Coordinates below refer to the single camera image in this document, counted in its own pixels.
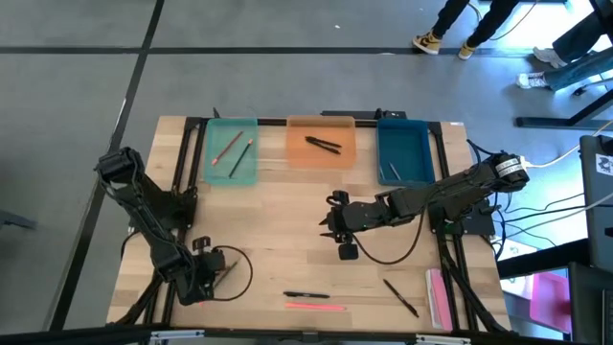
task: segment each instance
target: black wire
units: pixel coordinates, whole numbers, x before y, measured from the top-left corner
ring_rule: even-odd
[[[513,192],[510,192],[509,198],[507,199],[507,207],[505,207],[505,211],[503,211],[504,213],[507,213],[507,210],[509,210],[509,207],[511,207],[512,200],[513,200]]]
[[[510,226],[510,227],[513,227],[513,228],[515,228],[515,229],[521,230],[521,231],[518,231],[518,232],[516,232],[516,233],[514,233],[514,234],[508,235],[508,236],[507,236],[507,239],[508,239],[508,238],[511,238],[511,237],[513,237],[513,236],[519,235],[519,234],[526,234],[526,235],[528,235],[528,236],[532,236],[532,237],[534,237],[534,238],[536,238],[536,239],[545,240],[545,241],[549,242],[549,243],[550,243],[552,246],[557,246],[557,245],[556,245],[556,244],[555,244],[553,241],[551,241],[550,239],[548,239],[548,238],[546,238],[546,237],[542,237],[542,236],[538,236],[538,235],[535,235],[535,234],[529,233],[527,230],[524,230],[523,228],[521,228],[521,227],[519,227],[519,226],[517,226],[517,225],[513,225],[513,224],[506,224],[506,225],[508,225],[508,226]],[[499,242],[499,241],[500,241],[500,240],[498,240],[498,241],[494,241],[492,244],[500,244],[500,242]]]
[[[479,236],[479,237],[480,237],[480,238],[482,238],[482,239],[483,239],[483,241],[485,241],[485,242],[486,242],[486,243],[489,245],[489,247],[491,248],[491,250],[493,250],[493,251],[494,251],[494,254],[496,254],[496,249],[494,249],[494,245],[493,245],[493,243],[492,243],[492,242],[490,242],[490,241],[488,240],[488,237],[487,237],[486,235],[481,235],[481,236]]]
[[[421,234],[421,226],[423,225],[423,216],[425,215],[425,206],[422,208],[421,210],[421,214],[420,214],[420,225],[418,225],[418,233],[415,235],[415,239],[413,240],[413,244],[411,244],[411,247],[409,248],[409,251],[406,252],[406,254],[404,254],[403,256],[401,256],[400,258],[390,261],[390,262],[384,262],[381,261],[377,258],[375,258],[374,256],[372,256],[368,251],[366,251],[366,249],[364,248],[364,245],[362,245],[362,242],[360,242],[360,240],[357,238],[357,236],[352,233],[352,237],[355,240],[355,242],[357,243],[357,246],[360,247],[360,249],[362,250],[362,252],[364,253],[364,255],[366,255],[369,259],[371,259],[372,261],[376,262],[377,264],[380,265],[395,265],[398,264],[402,261],[404,261],[406,258],[409,257],[409,255],[411,255],[411,253],[413,253],[413,250],[415,249],[415,247],[418,244],[418,239],[420,238],[420,234]]]
[[[132,231],[131,234],[127,235],[127,237],[124,239],[124,241],[122,242],[122,250],[120,252],[120,260],[124,258],[124,252],[125,252],[125,245],[127,244],[127,242],[136,234],[139,234],[138,231],[136,231],[136,229],[134,229],[134,231]]]
[[[498,261],[498,258],[500,258],[500,256],[502,255],[502,251],[505,247],[505,241],[507,240],[507,229],[506,229],[505,218],[502,216],[502,212],[500,212],[500,210],[496,210],[496,212],[498,213],[498,216],[500,216],[500,219],[502,220],[500,222],[500,224],[502,225],[502,241],[500,242],[500,249],[495,255],[496,261]]]
[[[520,217],[520,218],[509,219],[509,220],[507,220],[505,222],[506,223],[510,223],[512,221],[519,221],[519,220],[528,219],[528,218],[532,218],[532,217],[549,215],[549,214],[552,214],[552,213],[558,213],[558,212],[564,212],[564,211],[572,211],[572,210],[577,210],[577,209],[581,209],[581,208],[585,208],[585,207],[586,207],[585,205],[582,205],[582,206],[573,206],[573,207],[567,207],[567,208],[558,209],[558,210],[552,210],[552,211],[539,212],[539,213],[527,215],[527,216]],[[597,205],[596,207],[613,207],[613,205]]]
[[[477,150],[479,150],[479,151],[481,151],[481,152],[483,152],[483,153],[485,153],[485,154],[489,154],[489,155],[493,155],[493,154],[495,154],[494,152],[490,152],[490,151],[488,151],[488,150],[485,150],[485,149],[481,148],[481,147],[480,147],[480,146],[478,146],[477,144],[473,143],[473,142],[472,142],[470,139],[466,139],[466,141],[467,141],[467,142],[468,142],[468,143],[469,143],[469,144],[470,144],[470,145],[471,145],[471,146],[472,146],[474,149],[477,149]]]
[[[230,302],[230,301],[234,301],[237,298],[241,297],[243,294],[245,294],[245,292],[247,292],[247,290],[251,287],[251,282],[253,281],[253,265],[251,264],[251,260],[249,260],[249,257],[247,256],[247,254],[245,254],[245,252],[243,252],[242,250],[233,247],[232,245],[218,245],[216,247],[213,248],[213,250],[219,249],[219,248],[227,248],[227,249],[232,249],[237,251],[240,255],[242,255],[245,260],[247,261],[247,264],[249,265],[249,282],[247,282],[247,286],[245,287],[245,289],[243,291],[241,291],[238,295],[234,296],[234,297],[230,297],[230,298],[214,298],[212,299],[212,301],[217,301],[217,302]]]
[[[545,206],[545,208],[544,208],[544,209],[540,209],[540,210],[538,210],[538,209],[534,209],[534,208],[532,208],[532,207],[520,207],[520,208],[517,208],[517,209],[514,209],[514,210],[510,210],[510,211],[508,211],[508,212],[507,212],[507,211],[505,211],[505,213],[506,213],[506,214],[511,214],[511,213],[514,213],[514,212],[517,212],[517,211],[522,211],[522,210],[535,211],[535,212],[547,211],[547,209],[549,208],[549,206],[555,205],[555,204],[557,204],[557,203],[559,203],[559,202],[568,201],[568,200],[570,200],[570,199],[574,199],[575,197],[577,197],[577,196],[582,196],[582,195],[583,195],[583,193],[581,193],[581,194],[577,194],[577,195],[573,195],[573,196],[569,196],[569,197],[565,197],[565,198],[563,198],[563,199],[560,199],[560,200],[556,200],[556,201],[550,202],[550,203],[548,203],[548,204],[547,204],[547,206]]]

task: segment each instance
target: marker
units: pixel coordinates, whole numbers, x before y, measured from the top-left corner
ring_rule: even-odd
[[[402,302],[402,304],[404,305],[404,307],[406,307],[406,309],[408,309],[410,312],[412,312],[415,315],[415,317],[417,317],[417,318],[420,317],[418,315],[418,311],[413,306],[411,306],[409,304],[409,302],[407,302],[402,296],[400,296],[398,291],[396,291],[396,289],[394,287],[392,287],[390,282],[388,282],[385,279],[383,279],[383,283],[385,283],[385,285],[394,293],[394,295],[400,300],[400,302]]]
[[[329,295],[326,295],[324,293],[310,293],[298,291],[284,291],[284,295],[287,297],[329,298]]]
[[[232,168],[232,171],[230,172],[230,174],[228,175],[228,178],[232,178],[232,175],[234,174],[234,172],[237,170],[238,168],[238,164],[240,164],[240,161],[242,160],[242,157],[245,156],[245,153],[247,153],[247,150],[249,150],[249,148],[251,147],[251,144],[253,144],[253,139],[249,139],[249,143],[247,143],[247,146],[245,147],[245,149],[242,151],[242,153],[240,154],[240,157],[238,158],[237,164],[234,165],[234,168]]]

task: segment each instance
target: green tray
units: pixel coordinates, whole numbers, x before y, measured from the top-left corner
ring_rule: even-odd
[[[213,160],[228,146],[239,132],[242,134],[228,151],[213,165]],[[258,181],[258,120],[212,119],[206,129],[207,145],[204,154],[204,181],[212,185],[248,186]],[[232,178],[229,177],[249,139],[247,150]]]

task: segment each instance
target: yellow shoe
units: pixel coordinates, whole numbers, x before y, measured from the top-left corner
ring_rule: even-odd
[[[458,53],[458,58],[466,60],[472,57],[472,53],[475,52],[475,49],[477,49],[477,47],[468,47],[468,44],[464,42],[464,44],[462,45],[462,49],[460,49],[460,53]]]
[[[420,48],[427,54],[437,55],[439,53],[439,49],[441,48],[441,40],[434,37],[430,31],[427,34],[419,35],[413,38],[413,45]]]

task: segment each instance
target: wooden tabletop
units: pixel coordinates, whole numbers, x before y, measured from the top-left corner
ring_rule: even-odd
[[[162,189],[168,190],[181,143],[185,117],[160,118],[147,174]],[[472,165],[466,133],[462,124],[442,123],[443,139],[450,172]],[[192,157],[195,135],[188,151]],[[342,262],[337,244],[319,234],[327,232],[318,222],[329,211],[326,196],[345,190],[352,201],[374,201],[374,195],[389,187],[376,180],[376,147],[373,128],[356,129],[357,160],[350,170],[291,170],[284,159],[284,126],[260,126],[259,180],[251,187],[210,186],[199,173],[199,200],[193,229],[186,243],[209,236],[213,245],[228,244],[244,249],[254,266],[251,288],[232,302],[204,302],[188,307],[174,303],[171,324],[194,328],[236,328],[263,330],[320,330],[356,332],[436,332],[433,329],[426,293],[425,272],[440,267],[435,237],[424,220],[423,230],[413,254],[400,264],[375,264],[361,254],[356,261]],[[435,175],[441,178],[436,145],[430,138]],[[187,180],[191,158],[185,168]],[[381,260],[393,260],[412,243],[419,220],[396,228],[380,228],[358,236],[364,246]],[[463,239],[469,278],[486,308],[497,321],[509,327],[503,292],[491,248],[478,237]],[[238,255],[226,253],[226,261]],[[145,240],[135,236],[125,248],[107,321],[123,316],[150,281],[152,264]],[[385,278],[418,310],[416,318],[385,287]],[[248,279],[244,259],[220,283],[216,297],[231,297],[240,292]],[[456,288],[461,326],[465,322],[462,294]],[[321,292],[329,300],[295,299],[284,290]],[[162,287],[154,320],[161,319],[166,295]],[[300,301],[342,305],[345,311],[289,310],[284,303]]]

